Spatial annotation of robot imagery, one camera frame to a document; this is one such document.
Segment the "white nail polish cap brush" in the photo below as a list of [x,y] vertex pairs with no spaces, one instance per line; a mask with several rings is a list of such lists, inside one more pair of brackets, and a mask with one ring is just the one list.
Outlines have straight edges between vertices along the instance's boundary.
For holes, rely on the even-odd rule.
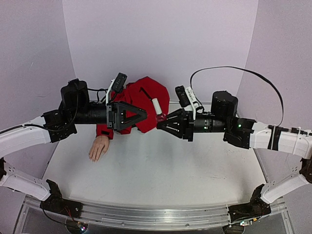
[[152,99],[152,103],[153,103],[153,106],[154,106],[156,114],[157,115],[161,115],[162,114],[162,109],[161,109],[161,106],[160,106],[160,104],[158,102],[158,99],[157,98]]

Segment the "red nail polish bottle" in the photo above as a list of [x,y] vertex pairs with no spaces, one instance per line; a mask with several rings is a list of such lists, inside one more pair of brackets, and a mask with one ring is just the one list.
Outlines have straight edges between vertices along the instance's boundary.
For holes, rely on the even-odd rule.
[[156,115],[157,123],[164,122],[167,119],[165,114]]

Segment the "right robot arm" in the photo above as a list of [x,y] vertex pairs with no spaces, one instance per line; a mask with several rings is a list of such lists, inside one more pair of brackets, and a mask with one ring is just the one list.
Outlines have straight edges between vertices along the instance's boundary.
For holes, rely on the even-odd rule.
[[238,99],[227,91],[216,91],[211,110],[197,113],[200,108],[191,88],[177,90],[181,108],[157,123],[157,129],[180,139],[193,140],[195,133],[223,133],[228,144],[244,149],[268,149],[301,157],[302,168],[293,170],[279,183],[262,185],[259,199],[266,204],[312,181],[312,132],[300,128],[284,128],[237,117]]

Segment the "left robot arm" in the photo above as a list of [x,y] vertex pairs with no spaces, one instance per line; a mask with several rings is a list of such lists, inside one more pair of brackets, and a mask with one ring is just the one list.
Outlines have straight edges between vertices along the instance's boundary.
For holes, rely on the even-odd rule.
[[96,104],[89,99],[85,81],[74,79],[61,88],[61,103],[58,109],[0,132],[0,184],[3,187],[46,201],[55,213],[66,208],[60,198],[58,186],[52,181],[43,181],[17,169],[4,159],[6,155],[31,146],[54,143],[76,134],[77,124],[106,124],[107,128],[121,131],[146,119],[145,110],[124,101],[111,101],[110,92],[120,93],[126,76],[113,79],[103,102]]

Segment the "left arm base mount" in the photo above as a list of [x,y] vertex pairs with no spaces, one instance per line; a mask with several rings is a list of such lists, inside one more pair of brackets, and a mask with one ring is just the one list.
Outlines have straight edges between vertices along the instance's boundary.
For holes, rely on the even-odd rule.
[[49,185],[49,196],[45,201],[41,201],[40,208],[56,214],[79,218],[83,204],[63,198],[57,183],[49,179],[46,182]]

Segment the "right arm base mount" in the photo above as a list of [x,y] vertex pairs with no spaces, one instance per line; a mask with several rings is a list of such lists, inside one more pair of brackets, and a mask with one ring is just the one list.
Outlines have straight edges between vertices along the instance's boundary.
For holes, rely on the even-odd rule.
[[228,207],[231,223],[260,218],[271,213],[270,205],[261,199],[261,190],[263,187],[264,184],[256,187],[249,202]]

